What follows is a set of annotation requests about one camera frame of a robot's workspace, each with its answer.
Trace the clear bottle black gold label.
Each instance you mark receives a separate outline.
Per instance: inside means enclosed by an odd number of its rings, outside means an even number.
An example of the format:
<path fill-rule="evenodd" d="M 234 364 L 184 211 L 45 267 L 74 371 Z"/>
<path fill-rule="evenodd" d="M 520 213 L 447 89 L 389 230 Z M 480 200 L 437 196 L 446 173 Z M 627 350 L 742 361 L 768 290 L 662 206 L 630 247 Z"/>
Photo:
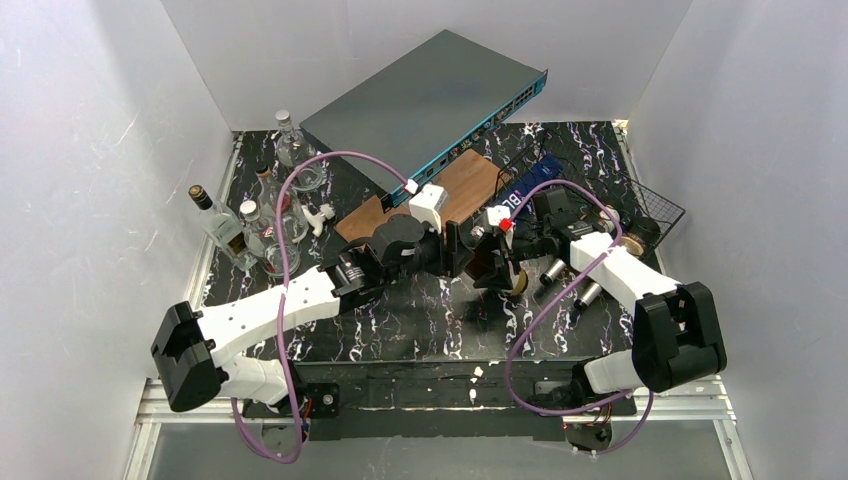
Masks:
<path fill-rule="evenodd" d="M 280 200 L 282 184 L 276 179 L 268 165 L 262 165 L 256 170 L 260 183 L 258 205 L 261 218 L 270 226 L 277 226 L 277 204 Z M 301 209 L 301 203 L 294 194 L 282 196 L 282 215 L 280 225 L 283 227 L 285 238 L 292 243 L 302 241 L 309 230 L 309 225 Z"/>

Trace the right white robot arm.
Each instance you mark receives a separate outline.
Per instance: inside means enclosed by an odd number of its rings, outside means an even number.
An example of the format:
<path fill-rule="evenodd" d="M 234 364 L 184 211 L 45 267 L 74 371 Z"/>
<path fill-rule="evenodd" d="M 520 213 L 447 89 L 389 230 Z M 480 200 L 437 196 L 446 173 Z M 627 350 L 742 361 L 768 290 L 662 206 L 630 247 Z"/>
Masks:
<path fill-rule="evenodd" d="M 681 284 L 621 246 L 622 235 L 593 232 L 568 244 L 566 264 L 574 281 L 589 278 L 632 316 L 631 349 L 582 361 L 556 392 L 560 414 L 600 407 L 638 388 L 653 393 L 718 374 L 727 366 L 711 291 L 702 283 Z"/>

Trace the clear silver capped bottle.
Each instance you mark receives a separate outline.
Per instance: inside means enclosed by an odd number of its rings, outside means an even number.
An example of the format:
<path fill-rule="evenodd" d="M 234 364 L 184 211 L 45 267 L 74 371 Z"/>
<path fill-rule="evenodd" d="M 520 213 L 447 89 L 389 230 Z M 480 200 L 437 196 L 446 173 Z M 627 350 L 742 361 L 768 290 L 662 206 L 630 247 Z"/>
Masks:
<path fill-rule="evenodd" d="M 253 200 L 239 207 L 245 222 L 245 237 L 248 249 L 258 259 L 260 267 L 269 276 L 283 276 L 283 259 L 288 260 L 289 273 L 294 274 L 300 266 L 300 254 L 294 245 L 280 247 L 274 228 L 261 216 L 258 204 Z"/>

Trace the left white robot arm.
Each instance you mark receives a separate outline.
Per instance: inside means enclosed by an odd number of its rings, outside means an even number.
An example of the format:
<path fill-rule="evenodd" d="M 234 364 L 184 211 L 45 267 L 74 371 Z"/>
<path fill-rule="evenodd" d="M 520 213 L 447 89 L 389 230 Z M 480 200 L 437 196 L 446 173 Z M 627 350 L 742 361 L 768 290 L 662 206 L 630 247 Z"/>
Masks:
<path fill-rule="evenodd" d="M 247 357 L 247 348 L 366 305 L 419 272 L 455 277 L 472 256 L 468 239 L 457 222 L 437 229 L 396 214 L 286 285 L 199 310 L 172 305 L 150 348 L 169 408 L 191 411 L 219 396 L 279 404 L 293 388 L 290 362 Z"/>

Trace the gold capped wine bottle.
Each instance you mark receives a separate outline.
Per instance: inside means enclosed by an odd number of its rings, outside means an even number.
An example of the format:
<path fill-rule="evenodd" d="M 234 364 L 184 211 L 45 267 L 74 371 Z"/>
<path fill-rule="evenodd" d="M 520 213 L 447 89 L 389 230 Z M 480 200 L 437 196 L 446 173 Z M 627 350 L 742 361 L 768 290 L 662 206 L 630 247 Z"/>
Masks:
<path fill-rule="evenodd" d="M 499 255 L 477 256 L 464 269 L 477 289 L 488 289 L 508 296 L 521 295 L 527 288 L 528 278 L 519 264 L 511 263 Z"/>

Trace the clear gold label liquor bottle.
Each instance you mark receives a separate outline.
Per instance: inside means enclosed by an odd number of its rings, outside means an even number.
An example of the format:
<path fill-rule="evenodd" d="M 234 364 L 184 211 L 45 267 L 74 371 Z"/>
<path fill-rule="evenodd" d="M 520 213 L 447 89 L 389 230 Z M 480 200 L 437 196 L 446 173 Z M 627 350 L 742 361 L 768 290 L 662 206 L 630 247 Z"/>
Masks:
<path fill-rule="evenodd" d="M 256 258 L 248 248 L 244 228 L 234 212 L 215 201 L 201 185 L 191 186 L 188 195 L 199 209 L 199 221 L 215 246 L 234 266 L 249 272 Z"/>

